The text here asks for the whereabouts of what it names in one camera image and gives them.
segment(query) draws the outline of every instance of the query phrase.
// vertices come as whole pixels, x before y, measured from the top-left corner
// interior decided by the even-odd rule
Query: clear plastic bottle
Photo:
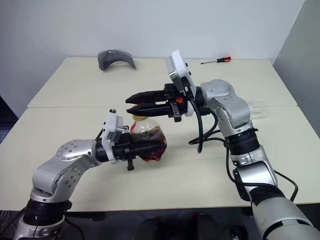
[[[146,154],[141,154],[139,155],[139,157],[146,162],[150,160],[160,161],[161,156],[164,154],[167,148],[167,141],[159,124],[156,121],[149,119],[147,116],[133,115],[133,119],[134,123],[130,129],[133,141],[135,141],[136,143],[165,143],[165,146],[154,151],[148,152]]]

